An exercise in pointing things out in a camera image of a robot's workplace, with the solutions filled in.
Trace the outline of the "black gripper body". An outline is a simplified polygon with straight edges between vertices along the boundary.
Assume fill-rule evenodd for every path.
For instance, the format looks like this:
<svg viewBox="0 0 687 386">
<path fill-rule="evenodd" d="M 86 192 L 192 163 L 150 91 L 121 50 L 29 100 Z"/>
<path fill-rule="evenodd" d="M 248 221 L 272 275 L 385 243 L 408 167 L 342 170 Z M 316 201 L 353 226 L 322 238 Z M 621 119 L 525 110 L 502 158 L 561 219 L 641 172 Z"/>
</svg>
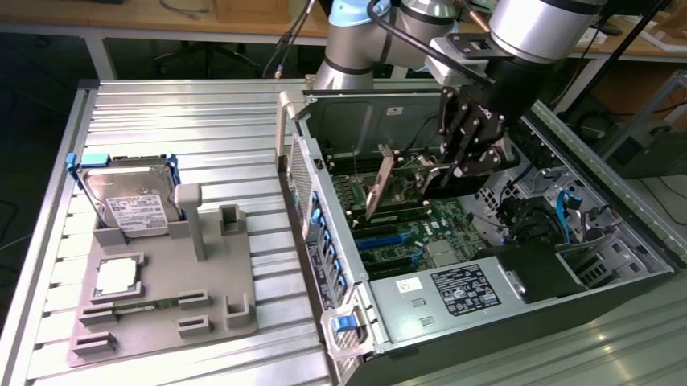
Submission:
<svg viewBox="0 0 687 386">
<path fill-rule="evenodd" d="M 465 85 L 462 92 L 482 108 L 504 115 L 509 127 L 530 109 L 552 74 L 552 65 L 518 58 L 490 60 L 485 74 L 493 83 L 489 86 Z"/>
</svg>

